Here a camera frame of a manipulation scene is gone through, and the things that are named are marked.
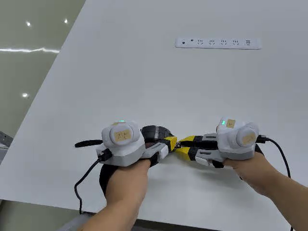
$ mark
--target white tabletop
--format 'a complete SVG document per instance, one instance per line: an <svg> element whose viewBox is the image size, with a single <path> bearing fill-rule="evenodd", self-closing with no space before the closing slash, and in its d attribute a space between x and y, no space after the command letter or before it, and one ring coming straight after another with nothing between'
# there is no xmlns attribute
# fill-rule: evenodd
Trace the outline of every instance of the white tabletop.
<svg viewBox="0 0 308 231"><path fill-rule="evenodd" d="M221 116L254 121L281 144L308 185L307 3L87 0L0 166L0 198L78 209L73 186L118 119L179 138L215 130ZM176 37L261 38L258 51L179 49ZM261 145L281 172L278 150ZM80 186L84 209L105 204L97 166ZM224 231L288 230L267 198L229 169L175 154L149 171L139 218Z"/></svg>

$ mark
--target beige label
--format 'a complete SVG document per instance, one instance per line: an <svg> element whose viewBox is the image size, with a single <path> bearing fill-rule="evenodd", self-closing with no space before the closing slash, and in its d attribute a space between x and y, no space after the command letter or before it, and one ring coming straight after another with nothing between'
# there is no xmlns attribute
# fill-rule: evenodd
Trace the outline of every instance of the beige label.
<svg viewBox="0 0 308 231"><path fill-rule="evenodd" d="M119 142L119 141L125 141L128 139L131 139L131 133L129 129L126 129L124 131L118 131L114 133L115 136L115 141Z"/></svg>
<svg viewBox="0 0 308 231"><path fill-rule="evenodd" d="M235 120L234 119L228 119L226 127L227 128L234 128Z"/></svg>
<svg viewBox="0 0 308 231"><path fill-rule="evenodd" d="M255 140L256 140L256 135L252 132L244 136L242 139L242 142L243 142L243 145L246 145L250 142L254 142Z"/></svg>

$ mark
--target black wrist strap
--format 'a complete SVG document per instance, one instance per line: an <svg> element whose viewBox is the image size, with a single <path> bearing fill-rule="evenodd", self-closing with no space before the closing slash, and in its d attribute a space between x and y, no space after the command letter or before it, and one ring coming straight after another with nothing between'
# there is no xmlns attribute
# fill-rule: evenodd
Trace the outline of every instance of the black wrist strap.
<svg viewBox="0 0 308 231"><path fill-rule="evenodd" d="M101 173L100 173L100 186L105 196L106 196L108 182L111 176L114 174L114 172L118 168L119 168L118 166L114 166L114 165L103 165L102 166Z"/></svg>

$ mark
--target gray floor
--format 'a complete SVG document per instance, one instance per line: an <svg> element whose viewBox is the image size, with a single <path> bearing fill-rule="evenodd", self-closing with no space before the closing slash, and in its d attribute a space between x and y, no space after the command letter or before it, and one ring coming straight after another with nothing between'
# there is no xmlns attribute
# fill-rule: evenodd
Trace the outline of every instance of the gray floor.
<svg viewBox="0 0 308 231"><path fill-rule="evenodd" d="M1 1L0 131L16 134L84 2ZM0 231L54 231L76 215L74 210L3 201Z"/></svg>

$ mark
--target socket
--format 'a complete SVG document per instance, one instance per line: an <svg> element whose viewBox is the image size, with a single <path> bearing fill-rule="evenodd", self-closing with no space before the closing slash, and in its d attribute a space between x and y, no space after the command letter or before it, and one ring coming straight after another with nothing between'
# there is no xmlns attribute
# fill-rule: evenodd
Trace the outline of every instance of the socket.
<svg viewBox="0 0 308 231"><path fill-rule="evenodd" d="M177 38L175 46L178 48L240 50L259 50L262 48L259 38Z"/></svg>

